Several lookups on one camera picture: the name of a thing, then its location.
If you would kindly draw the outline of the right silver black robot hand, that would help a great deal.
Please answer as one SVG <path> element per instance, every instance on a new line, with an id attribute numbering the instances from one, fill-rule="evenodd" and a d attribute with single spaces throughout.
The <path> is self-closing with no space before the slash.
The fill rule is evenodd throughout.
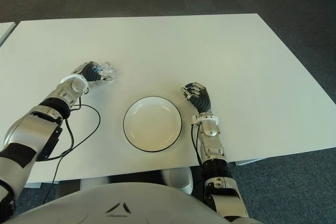
<path id="1" fill-rule="evenodd" d="M 183 97 L 188 100 L 198 113 L 211 112 L 211 100 L 207 89 L 198 82 L 192 82 L 181 87 Z"/>

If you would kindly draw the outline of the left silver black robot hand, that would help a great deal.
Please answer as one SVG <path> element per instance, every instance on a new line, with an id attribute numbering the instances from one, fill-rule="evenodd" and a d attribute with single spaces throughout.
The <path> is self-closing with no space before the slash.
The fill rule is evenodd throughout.
<path id="1" fill-rule="evenodd" d="M 116 77 L 116 71 L 109 62 L 102 65 L 94 61 L 85 62 L 72 73 L 82 75 L 88 82 L 113 81 Z"/>

